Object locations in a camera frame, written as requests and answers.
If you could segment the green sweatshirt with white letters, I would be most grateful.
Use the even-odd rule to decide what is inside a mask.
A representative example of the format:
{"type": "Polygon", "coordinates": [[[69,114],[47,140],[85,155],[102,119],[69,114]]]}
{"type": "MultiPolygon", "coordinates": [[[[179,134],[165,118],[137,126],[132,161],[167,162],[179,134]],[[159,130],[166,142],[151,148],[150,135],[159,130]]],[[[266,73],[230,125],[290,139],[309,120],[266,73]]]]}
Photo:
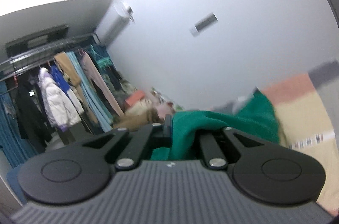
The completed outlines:
{"type": "Polygon", "coordinates": [[[253,98],[235,115],[205,110],[180,111],[173,115],[172,124],[172,146],[155,149],[151,160],[187,160],[198,130],[216,131],[231,127],[274,144],[279,143],[279,123],[274,107],[259,90],[254,91],[253,98]]]}

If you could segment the black clothes rack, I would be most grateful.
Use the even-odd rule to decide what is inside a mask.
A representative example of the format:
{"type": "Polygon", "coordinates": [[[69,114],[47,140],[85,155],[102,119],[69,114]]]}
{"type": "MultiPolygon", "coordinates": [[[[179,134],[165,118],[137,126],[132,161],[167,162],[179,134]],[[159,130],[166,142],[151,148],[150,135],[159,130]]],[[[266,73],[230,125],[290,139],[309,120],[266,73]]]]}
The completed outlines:
{"type": "Polygon", "coordinates": [[[95,33],[88,33],[44,44],[16,56],[11,56],[1,62],[1,81],[19,75],[41,63],[46,63],[48,60],[52,60],[54,55],[59,52],[90,46],[96,40],[97,35],[95,33]]]}

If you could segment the brown coat on bed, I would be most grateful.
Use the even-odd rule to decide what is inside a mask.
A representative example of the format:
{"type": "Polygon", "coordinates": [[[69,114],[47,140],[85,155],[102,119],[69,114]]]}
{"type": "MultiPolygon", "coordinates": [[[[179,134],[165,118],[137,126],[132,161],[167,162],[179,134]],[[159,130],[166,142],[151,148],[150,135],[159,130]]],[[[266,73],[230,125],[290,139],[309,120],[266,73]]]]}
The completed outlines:
{"type": "Polygon", "coordinates": [[[157,110],[154,107],[143,107],[141,111],[134,114],[126,114],[119,118],[119,121],[113,125],[113,129],[127,128],[130,131],[137,131],[147,124],[161,123],[157,110]]]}

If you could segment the light blue hanging garment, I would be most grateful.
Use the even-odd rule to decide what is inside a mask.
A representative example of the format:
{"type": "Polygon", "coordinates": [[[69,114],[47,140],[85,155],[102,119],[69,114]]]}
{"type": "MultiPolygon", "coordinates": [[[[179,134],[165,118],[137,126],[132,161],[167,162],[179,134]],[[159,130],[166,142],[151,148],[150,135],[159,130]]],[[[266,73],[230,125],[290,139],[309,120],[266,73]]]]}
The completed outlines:
{"type": "Polygon", "coordinates": [[[91,87],[89,80],[87,79],[85,72],[80,66],[80,63],[75,56],[74,52],[66,53],[67,59],[70,61],[70,67],[72,67],[72,74],[68,75],[69,78],[75,79],[72,84],[79,86],[82,93],[85,95],[85,100],[89,105],[89,108],[97,118],[102,130],[109,132],[112,130],[113,116],[100,100],[95,90],[91,87]]]}

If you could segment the patchwork bed cover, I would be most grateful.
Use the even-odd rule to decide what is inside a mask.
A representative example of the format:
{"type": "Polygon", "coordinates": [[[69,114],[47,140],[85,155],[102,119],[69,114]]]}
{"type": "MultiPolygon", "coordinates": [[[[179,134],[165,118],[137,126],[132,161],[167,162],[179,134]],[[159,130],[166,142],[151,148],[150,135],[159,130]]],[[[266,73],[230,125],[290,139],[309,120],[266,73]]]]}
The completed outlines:
{"type": "Polygon", "coordinates": [[[256,92],[224,123],[244,194],[281,206],[313,200],[338,214],[338,61],[256,92]]]}

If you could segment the white puffer jacket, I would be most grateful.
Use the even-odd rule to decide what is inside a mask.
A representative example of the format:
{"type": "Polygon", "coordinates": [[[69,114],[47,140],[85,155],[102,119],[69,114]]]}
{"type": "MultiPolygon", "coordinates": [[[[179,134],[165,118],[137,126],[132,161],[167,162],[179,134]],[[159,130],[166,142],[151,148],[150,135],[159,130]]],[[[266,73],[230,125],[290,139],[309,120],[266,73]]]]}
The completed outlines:
{"type": "Polygon", "coordinates": [[[85,111],[72,89],[70,88],[67,94],[64,93],[45,67],[39,70],[38,79],[44,109],[52,127],[65,132],[80,123],[81,114],[85,111]]]}

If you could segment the teal hanging garment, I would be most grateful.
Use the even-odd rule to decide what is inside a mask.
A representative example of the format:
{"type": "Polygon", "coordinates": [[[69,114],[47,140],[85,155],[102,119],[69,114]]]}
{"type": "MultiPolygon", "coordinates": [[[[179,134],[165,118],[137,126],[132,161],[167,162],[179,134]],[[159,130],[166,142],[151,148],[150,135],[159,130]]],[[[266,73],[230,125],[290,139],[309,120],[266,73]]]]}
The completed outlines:
{"type": "Polygon", "coordinates": [[[113,61],[111,60],[111,57],[109,56],[105,47],[92,44],[86,49],[86,51],[90,55],[93,63],[100,73],[107,73],[107,68],[109,68],[111,71],[115,71],[113,61]]]}

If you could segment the pink hanging trousers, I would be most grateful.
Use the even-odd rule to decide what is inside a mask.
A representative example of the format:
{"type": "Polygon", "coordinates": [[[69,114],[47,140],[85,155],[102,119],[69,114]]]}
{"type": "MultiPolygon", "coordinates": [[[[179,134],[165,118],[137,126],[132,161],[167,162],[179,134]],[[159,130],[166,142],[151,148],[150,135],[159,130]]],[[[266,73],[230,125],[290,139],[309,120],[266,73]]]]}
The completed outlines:
{"type": "Polygon", "coordinates": [[[115,99],[114,95],[110,91],[110,89],[107,87],[105,81],[103,80],[101,74],[95,67],[95,64],[91,60],[88,53],[84,53],[81,59],[81,66],[86,74],[86,76],[92,80],[103,92],[103,95],[107,99],[108,103],[112,107],[112,109],[121,117],[124,115],[123,110],[119,106],[117,100],[115,99]]]}

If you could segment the tan hanging coat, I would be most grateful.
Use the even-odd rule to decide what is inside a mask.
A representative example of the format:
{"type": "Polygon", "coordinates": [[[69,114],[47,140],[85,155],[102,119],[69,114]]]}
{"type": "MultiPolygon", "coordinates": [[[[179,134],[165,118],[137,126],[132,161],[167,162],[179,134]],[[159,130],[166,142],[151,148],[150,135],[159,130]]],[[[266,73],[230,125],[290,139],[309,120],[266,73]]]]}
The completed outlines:
{"type": "Polygon", "coordinates": [[[79,74],[77,73],[73,63],[67,56],[65,52],[60,52],[54,56],[55,61],[60,68],[60,71],[63,73],[63,76],[65,77],[66,81],[72,86],[72,89],[75,89],[75,96],[83,105],[83,109],[85,110],[85,113],[89,117],[89,119],[94,123],[98,124],[98,119],[93,113],[93,111],[90,109],[89,104],[87,103],[87,100],[83,94],[83,90],[81,88],[81,78],[79,74]]]}

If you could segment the black hanging coat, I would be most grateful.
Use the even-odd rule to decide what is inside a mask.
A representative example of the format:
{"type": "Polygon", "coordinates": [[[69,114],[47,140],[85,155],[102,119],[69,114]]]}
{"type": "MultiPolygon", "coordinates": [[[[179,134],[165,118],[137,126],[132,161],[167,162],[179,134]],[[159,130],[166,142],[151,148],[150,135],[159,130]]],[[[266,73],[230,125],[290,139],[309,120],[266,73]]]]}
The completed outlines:
{"type": "Polygon", "coordinates": [[[14,104],[20,136],[32,144],[39,143],[43,148],[46,148],[52,136],[45,124],[46,118],[29,94],[33,86],[22,77],[18,77],[17,82],[14,104]]]}

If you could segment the white air conditioner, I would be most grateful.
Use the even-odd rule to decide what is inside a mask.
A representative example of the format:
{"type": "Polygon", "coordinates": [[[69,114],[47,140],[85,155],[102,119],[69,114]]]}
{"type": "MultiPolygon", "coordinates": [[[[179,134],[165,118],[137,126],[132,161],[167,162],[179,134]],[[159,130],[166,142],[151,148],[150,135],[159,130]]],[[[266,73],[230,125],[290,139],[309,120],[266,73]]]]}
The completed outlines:
{"type": "Polygon", "coordinates": [[[113,1],[94,31],[95,42],[109,46],[131,21],[134,22],[132,8],[113,1]]]}

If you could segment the grey wall switch panel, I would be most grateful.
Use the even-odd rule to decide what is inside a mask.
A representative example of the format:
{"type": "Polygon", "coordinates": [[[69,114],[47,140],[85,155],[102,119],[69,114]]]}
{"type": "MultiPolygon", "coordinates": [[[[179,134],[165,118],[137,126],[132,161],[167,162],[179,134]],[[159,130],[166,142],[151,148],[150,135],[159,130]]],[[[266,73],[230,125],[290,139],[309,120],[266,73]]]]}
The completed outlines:
{"type": "Polygon", "coordinates": [[[193,37],[198,36],[202,31],[217,23],[218,19],[214,13],[209,14],[208,16],[204,17],[202,20],[194,24],[194,26],[190,29],[190,32],[193,37]]]}

